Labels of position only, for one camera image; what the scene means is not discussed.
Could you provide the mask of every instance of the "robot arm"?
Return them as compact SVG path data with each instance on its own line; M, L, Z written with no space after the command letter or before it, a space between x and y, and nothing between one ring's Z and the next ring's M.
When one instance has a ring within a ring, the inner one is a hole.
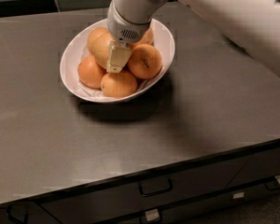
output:
M141 39L168 0L113 0L108 27L118 40ZM178 0L257 60L280 66L280 0Z

